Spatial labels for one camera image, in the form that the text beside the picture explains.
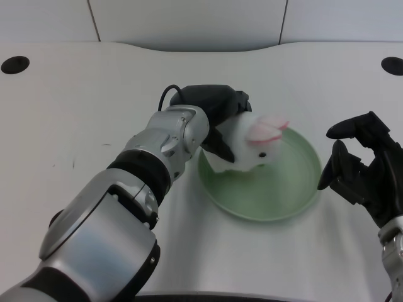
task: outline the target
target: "green plate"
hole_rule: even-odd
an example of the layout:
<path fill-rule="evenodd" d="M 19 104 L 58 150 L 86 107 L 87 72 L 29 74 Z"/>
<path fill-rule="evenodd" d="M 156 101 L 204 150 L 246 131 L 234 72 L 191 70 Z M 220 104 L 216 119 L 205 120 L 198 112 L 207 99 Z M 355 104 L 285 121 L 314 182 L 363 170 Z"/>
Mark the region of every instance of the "green plate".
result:
<path fill-rule="evenodd" d="M 213 202 L 254 221 L 288 218 L 314 203 L 322 173 L 314 148 L 292 129 L 283 131 L 282 140 L 278 160 L 249 172 L 215 173 L 201 151 L 198 172 Z"/>

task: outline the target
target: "round hole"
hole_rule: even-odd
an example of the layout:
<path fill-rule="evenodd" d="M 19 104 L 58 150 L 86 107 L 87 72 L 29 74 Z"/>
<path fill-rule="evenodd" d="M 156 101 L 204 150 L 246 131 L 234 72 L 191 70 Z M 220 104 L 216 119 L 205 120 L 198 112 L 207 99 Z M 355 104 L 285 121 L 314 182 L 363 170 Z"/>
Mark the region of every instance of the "round hole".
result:
<path fill-rule="evenodd" d="M 1 71 L 5 74 L 19 74 L 30 65 L 30 61 L 26 57 L 12 57 L 1 64 Z"/>
<path fill-rule="evenodd" d="M 382 60 L 384 71 L 394 76 L 403 76 L 403 60 L 400 58 L 389 57 Z"/>

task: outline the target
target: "table surface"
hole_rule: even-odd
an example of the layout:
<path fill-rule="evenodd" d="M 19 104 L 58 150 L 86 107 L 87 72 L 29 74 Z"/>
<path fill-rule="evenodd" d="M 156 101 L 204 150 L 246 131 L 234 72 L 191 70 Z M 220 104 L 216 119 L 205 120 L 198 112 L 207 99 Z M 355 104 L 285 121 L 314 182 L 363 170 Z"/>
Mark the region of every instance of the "table surface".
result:
<path fill-rule="evenodd" d="M 170 84 L 228 84 L 247 92 L 253 110 L 287 116 L 322 164 L 332 146 L 327 129 L 369 110 L 403 142 L 403 77 L 380 65 L 385 57 L 403 57 L 402 43 L 295 43 L 239 53 L 118 43 L 0 45 L 0 62 L 16 55 L 28 57 L 29 68 L 0 73 L 0 291 L 35 270 L 51 217 L 144 129 Z M 346 144 L 371 161 L 370 150 Z M 361 206 L 328 189 L 294 219 L 245 221 L 208 199 L 195 160 L 160 207 L 161 259 L 143 293 L 292 301 L 388 295 L 378 228 Z"/>

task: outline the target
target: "stuffed bunny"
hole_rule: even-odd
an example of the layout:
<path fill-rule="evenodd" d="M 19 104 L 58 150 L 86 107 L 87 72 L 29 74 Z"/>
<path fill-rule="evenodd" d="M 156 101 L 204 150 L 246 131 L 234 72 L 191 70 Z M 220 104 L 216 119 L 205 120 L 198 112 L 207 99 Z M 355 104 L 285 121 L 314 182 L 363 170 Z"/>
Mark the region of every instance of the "stuffed bunny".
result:
<path fill-rule="evenodd" d="M 257 165 L 267 164 L 280 153 L 282 130 L 288 121 L 274 116 L 243 112 L 217 126 L 222 140 L 235 155 L 231 163 L 204 150 L 214 172 L 235 170 L 247 172 Z"/>

